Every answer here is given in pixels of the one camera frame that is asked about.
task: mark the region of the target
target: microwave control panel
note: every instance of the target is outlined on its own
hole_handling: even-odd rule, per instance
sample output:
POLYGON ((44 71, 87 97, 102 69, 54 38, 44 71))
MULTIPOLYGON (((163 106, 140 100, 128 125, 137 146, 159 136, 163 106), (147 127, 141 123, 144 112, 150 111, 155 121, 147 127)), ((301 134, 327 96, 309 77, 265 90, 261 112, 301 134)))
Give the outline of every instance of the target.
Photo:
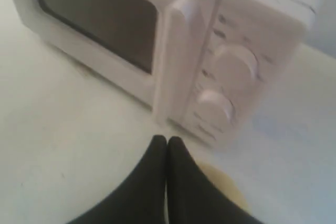
POLYGON ((291 43, 239 12, 219 8, 182 125, 210 145, 231 136, 285 65, 291 43))

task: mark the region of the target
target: white knob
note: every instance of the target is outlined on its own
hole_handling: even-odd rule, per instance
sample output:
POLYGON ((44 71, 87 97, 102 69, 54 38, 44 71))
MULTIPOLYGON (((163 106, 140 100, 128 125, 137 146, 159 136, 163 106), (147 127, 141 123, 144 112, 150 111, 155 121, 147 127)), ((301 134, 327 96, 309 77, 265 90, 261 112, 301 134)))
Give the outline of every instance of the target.
POLYGON ((255 55, 241 45, 220 45, 215 51, 212 70, 218 82, 227 90, 250 87, 258 74, 255 55))
POLYGON ((221 93, 205 90, 197 99, 196 113, 213 129, 223 131, 231 126, 234 107, 221 93))

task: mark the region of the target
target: microwave door handle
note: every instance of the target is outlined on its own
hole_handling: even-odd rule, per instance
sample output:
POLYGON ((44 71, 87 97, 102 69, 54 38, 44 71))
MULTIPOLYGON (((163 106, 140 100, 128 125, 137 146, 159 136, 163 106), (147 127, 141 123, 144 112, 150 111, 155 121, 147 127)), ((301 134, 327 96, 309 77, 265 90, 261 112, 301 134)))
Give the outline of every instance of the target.
POLYGON ((164 13, 163 29, 153 102, 153 117, 159 124, 176 106, 176 94, 185 96, 179 102, 186 100, 196 72, 206 34, 198 1, 175 0, 164 13))

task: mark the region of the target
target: microwave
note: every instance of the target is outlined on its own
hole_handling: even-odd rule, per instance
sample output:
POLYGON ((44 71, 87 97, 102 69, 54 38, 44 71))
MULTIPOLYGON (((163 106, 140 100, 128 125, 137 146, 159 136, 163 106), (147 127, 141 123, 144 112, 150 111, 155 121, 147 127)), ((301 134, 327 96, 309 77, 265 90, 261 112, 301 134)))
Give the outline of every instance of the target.
POLYGON ((22 22, 209 145, 231 137, 320 0, 14 0, 22 22))

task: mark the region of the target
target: white countertop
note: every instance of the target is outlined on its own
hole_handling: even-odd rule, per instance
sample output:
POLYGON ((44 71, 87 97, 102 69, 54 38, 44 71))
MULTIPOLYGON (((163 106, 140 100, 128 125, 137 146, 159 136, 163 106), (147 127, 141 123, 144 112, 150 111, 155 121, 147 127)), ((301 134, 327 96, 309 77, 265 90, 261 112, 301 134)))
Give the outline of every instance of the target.
POLYGON ((237 139, 214 152, 153 123, 0 1, 0 223, 66 223, 116 188, 156 133, 180 135, 231 176, 266 223, 336 223, 336 60, 301 46, 237 139))

